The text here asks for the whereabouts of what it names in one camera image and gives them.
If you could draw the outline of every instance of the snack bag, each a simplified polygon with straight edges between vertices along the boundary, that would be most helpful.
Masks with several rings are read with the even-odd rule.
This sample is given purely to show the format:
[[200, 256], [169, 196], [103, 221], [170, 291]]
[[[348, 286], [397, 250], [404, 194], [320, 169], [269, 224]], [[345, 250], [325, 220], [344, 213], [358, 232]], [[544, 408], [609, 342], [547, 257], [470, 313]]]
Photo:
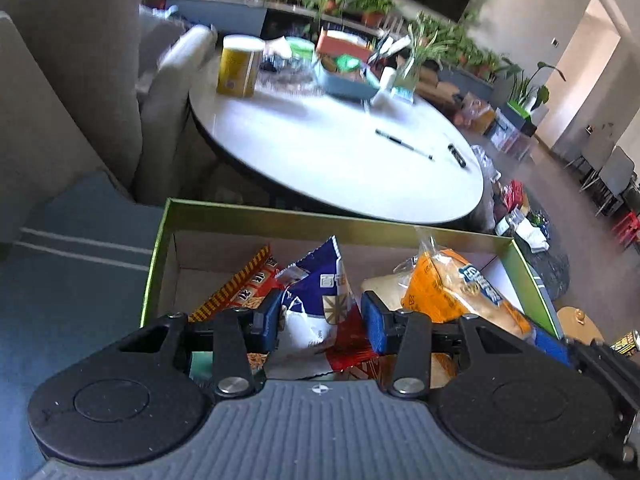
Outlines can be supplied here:
[[367, 339], [335, 237], [276, 276], [286, 287], [268, 378], [302, 379], [344, 370], [376, 353]]
[[521, 339], [531, 333], [530, 323], [479, 270], [451, 249], [436, 248], [432, 238], [422, 240], [402, 306], [428, 314], [435, 323], [470, 312]]
[[[343, 370], [334, 380], [357, 381], [374, 379], [382, 388], [386, 388], [391, 383], [395, 366], [395, 355], [373, 357]], [[431, 388], [441, 388], [455, 376], [456, 365], [449, 355], [431, 354]]]
[[[189, 321], [206, 321], [216, 312], [226, 308], [258, 308], [272, 288], [280, 288], [276, 281], [276, 274], [280, 271], [280, 266], [271, 256], [271, 248], [264, 246], [242, 270], [199, 306], [189, 316]], [[252, 370], [260, 369], [266, 359], [266, 355], [263, 354], [247, 355]]]

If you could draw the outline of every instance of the round wooden lid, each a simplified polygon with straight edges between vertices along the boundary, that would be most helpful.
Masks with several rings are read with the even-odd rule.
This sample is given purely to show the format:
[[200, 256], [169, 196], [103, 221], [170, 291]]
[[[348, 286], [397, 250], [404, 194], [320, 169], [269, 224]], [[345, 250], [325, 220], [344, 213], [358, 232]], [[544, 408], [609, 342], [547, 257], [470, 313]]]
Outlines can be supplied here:
[[577, 339], [587, 345], [594, 339], [604, 341], [595, 323], [579, 308], [562, 307], [558, 310], [558, 319], [565, 336]]

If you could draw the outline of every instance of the black pen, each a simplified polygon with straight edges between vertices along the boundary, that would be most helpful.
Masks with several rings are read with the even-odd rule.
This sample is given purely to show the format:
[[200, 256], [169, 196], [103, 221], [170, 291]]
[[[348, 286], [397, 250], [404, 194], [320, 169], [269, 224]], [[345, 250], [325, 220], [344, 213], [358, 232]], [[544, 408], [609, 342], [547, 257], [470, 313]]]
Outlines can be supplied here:
[[383, 132], [382, 130], [378, 130], [376, 129], [376, 133], [380, 136], [380, 137], [385, 137], [385, 139], [389, 139], [391, 142], [395, 142], [396, 144], [400, 144], [400, 146], [411, 150], [412, 152], [418, 153], [419, 155], [425, 156], [427, 157], [429, 160], [433, 160], [433, 155], [429, 155], [429, 153], [425, 153], [422, 152], [421, 150], [419, 150], [418, 148], [414, 148], [412, 145], [407, 144], [406, 142], [404, 142], [401, 139], [398, 139], [397, 137], [391, 136], [389, 134], [386, 134], [385, 132]]

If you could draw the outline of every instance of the plant pot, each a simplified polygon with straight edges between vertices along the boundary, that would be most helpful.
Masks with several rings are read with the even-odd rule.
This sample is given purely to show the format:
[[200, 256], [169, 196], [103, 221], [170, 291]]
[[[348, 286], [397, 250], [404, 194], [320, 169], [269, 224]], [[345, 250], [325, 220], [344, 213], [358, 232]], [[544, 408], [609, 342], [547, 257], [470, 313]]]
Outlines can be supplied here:
[[528, 119], [531, 117], [531, 114], [527, 112], [522, 106], [520, 106], [516, 101], [511, 100], [507, 104], [514, 112], [516, 112], [523, 119]]
[[367, 10], [362, 13], [362, 23], [366, 27], [378, 28], [384, 17], [385, 17], [384, 12], [380, 12], [379, 10], [376, 10], [374, 12], [369, 12]]
[[325, 14], [330, 14], [331, 12], [334, 12], [335, 9], [337, 9], [335, 0], [328, 0], [327, 3], [324, 4], [322, 12], [324, 12]]
[[472, 67], [471, 73], [474, 76], [479, 77], [480, 79], [486, 80], [491, 74], [491, 69], [489, 69], [489, 66], [487, 64], [482, 64]]

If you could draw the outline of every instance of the gray gripper base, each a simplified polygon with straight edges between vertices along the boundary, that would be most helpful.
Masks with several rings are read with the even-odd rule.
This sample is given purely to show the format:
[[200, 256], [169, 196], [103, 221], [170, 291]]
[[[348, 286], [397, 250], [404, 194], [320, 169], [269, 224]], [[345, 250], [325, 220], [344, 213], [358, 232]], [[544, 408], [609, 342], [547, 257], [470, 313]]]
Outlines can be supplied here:
[[[319, 384], [329, 389], [324, 391], [318, 388]], [[33, 480], [610, 478], [590, 460], [553, 471], [519, 470], [489, 462], [452, 442], [423, 404], [386, 396], [374, 381], [276, 380], [267, 381], [256, 396], [221, 402], [190, 441], [152, 462], [108, 470], [50, 460], [32, 477]]]

